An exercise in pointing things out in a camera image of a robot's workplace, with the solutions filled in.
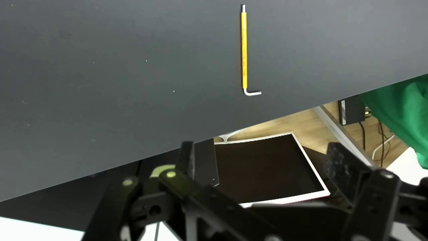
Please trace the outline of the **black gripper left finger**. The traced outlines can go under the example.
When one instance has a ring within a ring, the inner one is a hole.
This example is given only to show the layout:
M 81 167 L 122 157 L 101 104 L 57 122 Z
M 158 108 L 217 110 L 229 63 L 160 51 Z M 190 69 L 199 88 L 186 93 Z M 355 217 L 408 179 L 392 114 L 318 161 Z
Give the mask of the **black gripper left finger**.
M 185 141 L 181 145 L 176 169 L 203 187 L 217 187 L 220 175 L 215 141 L 207 140 L 197 144 Z

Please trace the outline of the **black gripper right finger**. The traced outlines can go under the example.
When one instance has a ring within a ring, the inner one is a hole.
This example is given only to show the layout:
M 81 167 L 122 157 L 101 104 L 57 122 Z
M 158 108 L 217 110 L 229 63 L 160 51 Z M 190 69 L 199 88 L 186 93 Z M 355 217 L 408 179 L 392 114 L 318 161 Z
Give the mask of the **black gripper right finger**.
M 354 205 L 372 169 L 340 142 L 331 142 L 327 149 L 324 172 L 334 187 Z

